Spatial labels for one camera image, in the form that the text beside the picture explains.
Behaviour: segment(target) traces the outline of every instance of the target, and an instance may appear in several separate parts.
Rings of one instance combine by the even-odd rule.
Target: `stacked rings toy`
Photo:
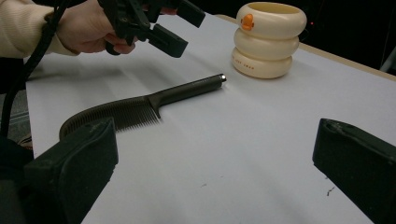
[[[306,26],[302,10],[279,3],[254,2],[242,6],[236,21],[233,66],[258,78],[281,77],[291,68],[298,35]]]

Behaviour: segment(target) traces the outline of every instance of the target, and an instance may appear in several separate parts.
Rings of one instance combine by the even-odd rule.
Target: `black comb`
[[[161,118],[159,113],[161,105],[214,91],[226,80],[223,74],[219,74],[150,95],[118,100],[86,109],[64,122],[59,138],[62,140],[82,125],[103,118],[114,119],[116,132],[157,123]]]

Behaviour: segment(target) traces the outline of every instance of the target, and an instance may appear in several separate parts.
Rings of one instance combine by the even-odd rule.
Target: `white table surface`
[[[27,83],[38,156],[81,110],[228,78],[218,91],[161,107],[160,124],[118,133],[120,162],[83,223],[372,223],[312,153],[321,118],[396,145],[396,82],[302,49],[285,76],[247,77],[231,64],[235,24],[211,15],[199,29],[179,17],[159,23],[190,42],[181,58],[148,43],[118,57],[53,54]]]

